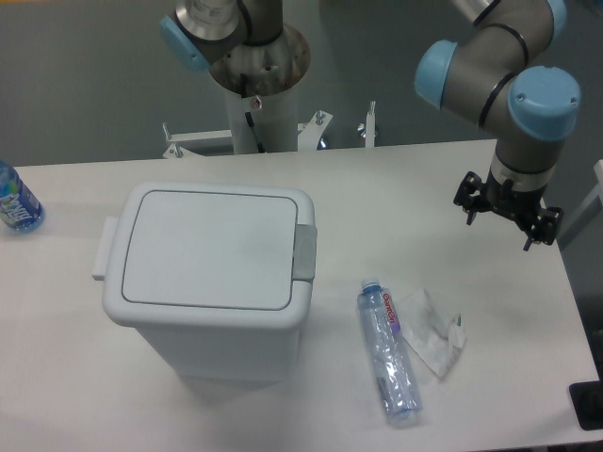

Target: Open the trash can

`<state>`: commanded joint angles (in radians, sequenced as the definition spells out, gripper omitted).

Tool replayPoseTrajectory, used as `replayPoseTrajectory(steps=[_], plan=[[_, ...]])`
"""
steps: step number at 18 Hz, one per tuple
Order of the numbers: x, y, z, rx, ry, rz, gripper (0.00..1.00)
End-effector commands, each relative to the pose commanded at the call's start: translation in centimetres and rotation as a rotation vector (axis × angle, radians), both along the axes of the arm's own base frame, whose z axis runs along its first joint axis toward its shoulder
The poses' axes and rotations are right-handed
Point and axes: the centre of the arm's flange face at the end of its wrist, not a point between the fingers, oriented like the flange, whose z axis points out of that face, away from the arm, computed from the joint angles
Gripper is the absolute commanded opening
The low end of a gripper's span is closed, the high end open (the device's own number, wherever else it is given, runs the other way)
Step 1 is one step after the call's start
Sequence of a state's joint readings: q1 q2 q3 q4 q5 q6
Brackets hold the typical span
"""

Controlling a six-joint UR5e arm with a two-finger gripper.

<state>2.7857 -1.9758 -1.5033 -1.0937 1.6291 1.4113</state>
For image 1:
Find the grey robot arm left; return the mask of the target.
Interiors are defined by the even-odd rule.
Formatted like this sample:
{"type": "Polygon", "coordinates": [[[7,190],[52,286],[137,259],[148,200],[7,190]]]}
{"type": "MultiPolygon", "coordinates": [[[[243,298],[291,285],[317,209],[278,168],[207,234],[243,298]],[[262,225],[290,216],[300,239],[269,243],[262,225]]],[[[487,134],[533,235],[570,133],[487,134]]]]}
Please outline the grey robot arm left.
{"type": "MultiPolygon", "coordinates": [[[[491,212],[514,222],[529,244],[553,243],[559,207],[542,198],[580,104],[575,78],[534,59],[566,23],[562,1],[459,1],[474,26],[465,44],[434,43],[416,68],[416,94],[496,140],[485,178],[468,173],[454,201],[469,218],[491,212]]],[[[231,102],[237,153],[297,151],[297,117],[283,98],[305,76],[309,50],[285,24],[279,1],[180,1],[160,23],[173,55],[209,72],[231,102]]]]}

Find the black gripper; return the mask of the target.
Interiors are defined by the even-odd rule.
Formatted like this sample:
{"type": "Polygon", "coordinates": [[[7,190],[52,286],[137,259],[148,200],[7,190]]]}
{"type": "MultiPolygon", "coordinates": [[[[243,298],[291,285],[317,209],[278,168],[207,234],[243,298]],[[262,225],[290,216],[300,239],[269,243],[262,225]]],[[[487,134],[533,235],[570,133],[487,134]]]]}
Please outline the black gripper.
{"type": "Polygon", "coordinates": [[[461,181],[453,203],[466,213],[467,225],[473,223],[478,213],[486,212],[517,225],[530,225],[523,247],[523,250],[529,250],[536,244],[551,246],[561,228],[564,211],[560,207],[542,207],[545,191],[546,184],[535,190],[518,191],[513,180],[508,182],[503,177],[500,183],[491,169],[484,185],[480,176],[469,171],[461,181]]]}

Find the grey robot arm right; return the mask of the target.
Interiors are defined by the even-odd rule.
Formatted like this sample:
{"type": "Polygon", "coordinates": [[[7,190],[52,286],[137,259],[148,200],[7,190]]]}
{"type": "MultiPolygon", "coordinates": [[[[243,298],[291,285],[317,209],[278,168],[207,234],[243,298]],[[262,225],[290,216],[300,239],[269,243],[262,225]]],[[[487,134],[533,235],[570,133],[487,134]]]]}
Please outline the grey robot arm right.
{"type": "Polygon", "coordinates": [[[524,231],[553,227],[562,213],[541,199],[573,132],[580,87],[568,72],[535,58],[563,32],[563,1],[457,1],[472,23],[465,43],[440,40],[418,63],[416,94],[497,140],[485,181],[469,174],[455,197],[473,218],[493,212],[524,231]]]}

